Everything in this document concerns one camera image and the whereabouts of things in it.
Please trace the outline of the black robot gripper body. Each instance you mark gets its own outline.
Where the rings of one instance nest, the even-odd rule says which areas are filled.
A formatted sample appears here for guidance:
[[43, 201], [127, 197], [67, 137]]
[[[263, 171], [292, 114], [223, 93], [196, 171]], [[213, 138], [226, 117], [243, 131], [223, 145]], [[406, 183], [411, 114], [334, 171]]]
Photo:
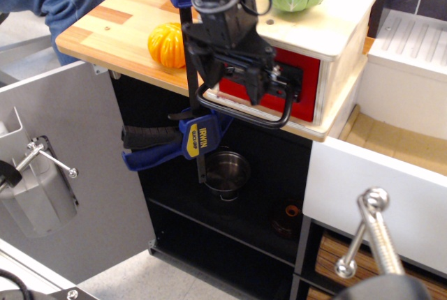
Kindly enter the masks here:
[[222, 13], [200, 13], [200, 16], [201, 22], [182, 25], [187, 49], [208, 47], [224, 65], [272, 70], [274, 50], [256, 31], [257, 15], [235, 5]]

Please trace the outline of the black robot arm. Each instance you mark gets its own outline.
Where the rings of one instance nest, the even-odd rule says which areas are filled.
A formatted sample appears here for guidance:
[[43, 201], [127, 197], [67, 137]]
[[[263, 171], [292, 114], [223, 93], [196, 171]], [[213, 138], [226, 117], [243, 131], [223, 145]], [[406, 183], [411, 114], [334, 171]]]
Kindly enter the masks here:
[[225, 75], [227, 67], [242, 71], [251, 104], [257, 105], [270, 85], [275, 50], [257, 32], [256, 0], [191, 0], [199, 23], [182, 30], [192, 63], [209, 88]]

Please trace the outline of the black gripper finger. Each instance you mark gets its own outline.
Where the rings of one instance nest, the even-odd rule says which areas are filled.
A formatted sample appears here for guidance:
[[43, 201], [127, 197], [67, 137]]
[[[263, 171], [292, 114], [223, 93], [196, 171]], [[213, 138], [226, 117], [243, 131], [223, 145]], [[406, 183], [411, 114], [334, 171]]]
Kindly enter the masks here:
[[205, 85], [209, 88], [215, 87], [226, 72], [224, 63], [219, 61], [208, 47], [188, 47], [188, 52]]
[[269, 70], [249, 67], [245, 70], [244, 86], [251, 105], [259, 105], [266, 93], [272, 93], [275, 83]]

